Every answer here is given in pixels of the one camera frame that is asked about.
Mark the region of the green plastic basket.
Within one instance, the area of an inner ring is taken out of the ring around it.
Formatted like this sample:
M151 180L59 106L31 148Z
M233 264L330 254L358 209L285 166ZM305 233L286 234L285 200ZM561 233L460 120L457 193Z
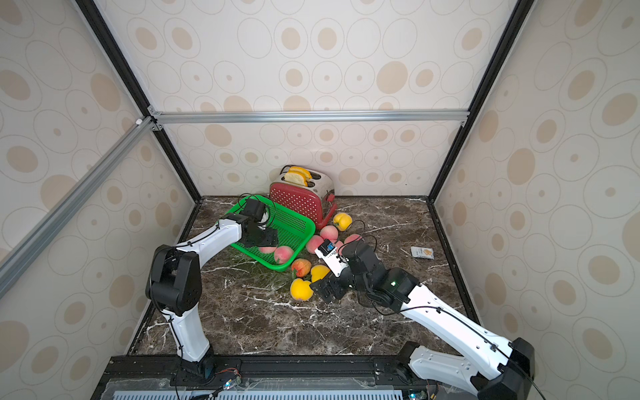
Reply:
M238 213L248 199L255 199L266 205L266 211L269 213L268 227L277 231L278 246L291 248L293 255L290 260L280 263L275 260L275 253L262 253L258 247L248 248L241 243L234 243L231 247L254 259L265 266L265 268L277 272L287 270L296 256L306 247L311 237L315 235L316 226L314 222L261 195L248 195L240 199L238 203L233 205L228 211L230 213Z

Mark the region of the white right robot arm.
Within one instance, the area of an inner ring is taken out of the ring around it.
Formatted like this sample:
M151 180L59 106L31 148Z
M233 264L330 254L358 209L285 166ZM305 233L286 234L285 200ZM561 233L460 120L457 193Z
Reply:
M461 389L479 399L525 399L534 385L533 346L481 327L436 296L402 268L386 268L359 239L338 246L328 239L315 248L329 273L311 288L326 303L347 292L362 295L381 315L419 323L457 351L440 353L411 344L401 364L411 376Z

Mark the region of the pink peach front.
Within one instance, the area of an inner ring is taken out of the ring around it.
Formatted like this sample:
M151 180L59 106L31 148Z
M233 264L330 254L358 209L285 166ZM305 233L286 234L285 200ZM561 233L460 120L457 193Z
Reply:
M289 246L281 246L273 252L274 261L277 265L288 263L293 256L293 250Z

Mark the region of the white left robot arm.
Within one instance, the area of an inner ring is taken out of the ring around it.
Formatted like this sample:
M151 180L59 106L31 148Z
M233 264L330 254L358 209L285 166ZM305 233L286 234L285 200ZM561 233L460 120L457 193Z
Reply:
M239 210L226 213L198 236L155 250L145 293L167 320L177 354L189 366L208 369L205 358L210 342L198 311L202 267L236 243L246 248L277 246L278 232L272 227L275 217L274 205L249 196L240 202Z

